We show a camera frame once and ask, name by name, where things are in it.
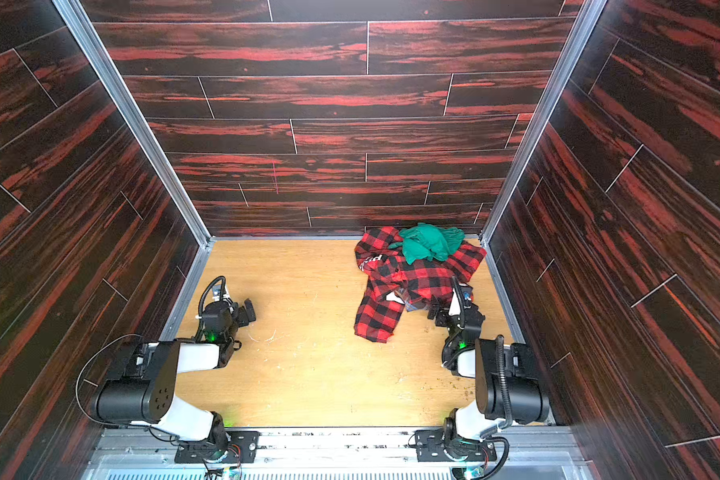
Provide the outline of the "red black plaid shirt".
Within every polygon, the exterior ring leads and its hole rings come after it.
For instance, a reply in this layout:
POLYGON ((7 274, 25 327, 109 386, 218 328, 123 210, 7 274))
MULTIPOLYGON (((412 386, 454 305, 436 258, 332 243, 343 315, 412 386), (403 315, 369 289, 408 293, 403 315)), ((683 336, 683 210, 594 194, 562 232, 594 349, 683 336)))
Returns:
POLYGON ((400 230, 385 226, 367 230, 354 249, 357 266, 368 277, 354 333, 371 342, 387 342, 407 308, 449 307, 452 281, 469 283, 486 257, 483 248, 463 241, 443 261, 417 259, 409 263, 402 243, 400 230))

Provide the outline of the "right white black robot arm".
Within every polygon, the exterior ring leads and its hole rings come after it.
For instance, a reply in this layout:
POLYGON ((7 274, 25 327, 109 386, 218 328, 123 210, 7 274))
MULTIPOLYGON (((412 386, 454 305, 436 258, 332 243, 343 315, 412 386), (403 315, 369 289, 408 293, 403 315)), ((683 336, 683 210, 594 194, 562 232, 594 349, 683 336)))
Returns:
POLYGON ((503 336, 481 337, 485 316, 473 301, 471 286, 454 279, 451 297, 436 301, 428 317, 448 336, 441 365, 452 375, 474 381, 474 400, 444 420, 448 449, 475 449, 514 425, 548 419, 550 402, 531 348, 505 343, 503 336))

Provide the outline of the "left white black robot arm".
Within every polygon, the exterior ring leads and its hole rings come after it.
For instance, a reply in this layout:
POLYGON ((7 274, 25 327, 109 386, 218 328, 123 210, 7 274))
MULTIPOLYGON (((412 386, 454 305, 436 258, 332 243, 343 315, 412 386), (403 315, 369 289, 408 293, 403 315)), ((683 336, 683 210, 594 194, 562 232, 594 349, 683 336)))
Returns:
POLYGON ((213 458, 229 450, 220 414, 202 410, 175 393, 179 375, 227 366, 242 347, 240 328, 256 321, 252 302, 230 297, 226 278, 218 276, 203 290, 198 327, 190 338, 129 341, 115 352, 92 400, 90 416, 114 426, 144 426, 164 432, 181 444, 210 448, 213 458))

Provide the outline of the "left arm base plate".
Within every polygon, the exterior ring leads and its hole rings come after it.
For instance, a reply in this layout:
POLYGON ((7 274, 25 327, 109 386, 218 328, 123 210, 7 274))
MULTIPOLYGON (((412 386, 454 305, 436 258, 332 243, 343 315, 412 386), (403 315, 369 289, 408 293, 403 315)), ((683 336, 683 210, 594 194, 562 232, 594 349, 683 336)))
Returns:
POLYGON ((256 430, 226 430, 220 442, 180 441, 174 457, 176 464, 248 464, 253 463, 258 450, 260 432, 256 430))

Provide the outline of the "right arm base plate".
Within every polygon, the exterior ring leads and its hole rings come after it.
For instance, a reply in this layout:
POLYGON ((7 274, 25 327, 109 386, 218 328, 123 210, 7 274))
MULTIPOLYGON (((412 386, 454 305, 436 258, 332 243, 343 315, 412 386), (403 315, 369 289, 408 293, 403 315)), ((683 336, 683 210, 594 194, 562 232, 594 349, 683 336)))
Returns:
POLYGON ((491 462, 497 454, 487 442, 446 434, 443 427, 416 430, 409 440, 418 462, 491 462))

